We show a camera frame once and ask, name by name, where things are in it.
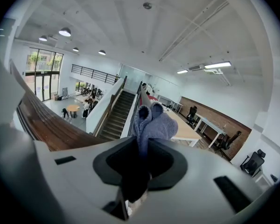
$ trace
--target fluorescent light fixture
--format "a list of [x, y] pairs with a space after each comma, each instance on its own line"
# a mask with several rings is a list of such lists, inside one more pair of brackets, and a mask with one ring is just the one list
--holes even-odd
[[204, 67], [206, 69], [211, 69], [211, 68], [218, 68], [218, 67], [225, 67], [225, 66], [231, 66], [231, 63], [230, 62], [221, 62], [221, 63], [211, 64], [211, 65], [205, 65]]
[[42, 35], [39, 40], [46, 42], [47, 41], [47, 37], [45, 35]]
[[178, 74], [182, 74], [182, 73], [187, 73], [188, 71], [187, 70], [182, 70], [182, 71], [179, 71], [177, 72]]
[[64, 36], [71, 36], [71, 32], [70, 32], [70, 29], [69, 29], [69, 28], [62, 28], [62, 29], [59, 31], [59, 34], [60, 34], [60, 35], [64, 35]]
[[100, 50], [98, 53], [101, 55], [106, 55], [106, 52], [104, 50]]

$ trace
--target white ceiling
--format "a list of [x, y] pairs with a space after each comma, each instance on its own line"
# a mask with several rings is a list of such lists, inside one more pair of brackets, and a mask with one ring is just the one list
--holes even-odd
[[[70, 38], [58, 34], [63, 27], [71, 29]], [[128, 56], [130, 50], [158, 61], [169, 53], [161, 63], [172, 72], [229, 60], [242, 74], [261, 75], [254, 42], [225, 0], [44, 0], [18, 38], [38, 42], [41, 35], [58, 39], [48, 45], [78, 47], [80, 54], [104, 49]]]

